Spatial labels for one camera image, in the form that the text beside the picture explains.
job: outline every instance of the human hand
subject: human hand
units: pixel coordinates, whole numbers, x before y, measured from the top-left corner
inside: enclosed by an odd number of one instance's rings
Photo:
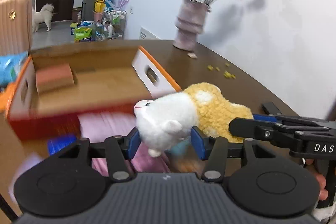
[[[325,177],[317,172],[315,166],[313,165],[314,160],[312,159],[307,159],[306,164],[308,165],[306,169],[308,169],[316,178],[320,185],[320,195],[319,195],[319,200],[326,200],[328,197],[328,191],[325,189],[326,186],[326,179]]]

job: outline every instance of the pink vase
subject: pink vase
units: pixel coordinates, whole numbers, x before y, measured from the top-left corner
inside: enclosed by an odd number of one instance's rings
[[[197,35],[203,32],[208,5],[192,0],[183,0],[175,26],[178,28],[173,45],[181,50],[193,51]]]

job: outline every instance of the dog tail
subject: dog tail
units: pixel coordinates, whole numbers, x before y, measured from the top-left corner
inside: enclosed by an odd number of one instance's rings
[[[46,4],[44,5],[42,8],[41,8],[41,11],[40,12],[43,12],[43,11],[49,11],[49,12],[53,12],[54,10],[54,6],[52,4]]]

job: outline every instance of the black circular disc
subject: black circular disc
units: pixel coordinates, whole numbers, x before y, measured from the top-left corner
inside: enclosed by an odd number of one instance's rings
[[[104,177],[91,167],[53,162],[22,174],[15,182],[14,194],[24,212],[63,217],[92,207],[105,188]]]
[[[307,170],[295,163],[258,159],[229,178],[228,191],[237,204],[251,213],[285,218],[310,212],[320,187]]]

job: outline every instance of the open box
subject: open box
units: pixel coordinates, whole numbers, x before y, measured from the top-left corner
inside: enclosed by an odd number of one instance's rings
[[[35,72],[68,63],[75,85],[38,95]],[[6,118],[20,140],[79,133],[78,114],[133,114],[142,99],[181,88],[143,47],[73,47],[30,55],[10,95]]]

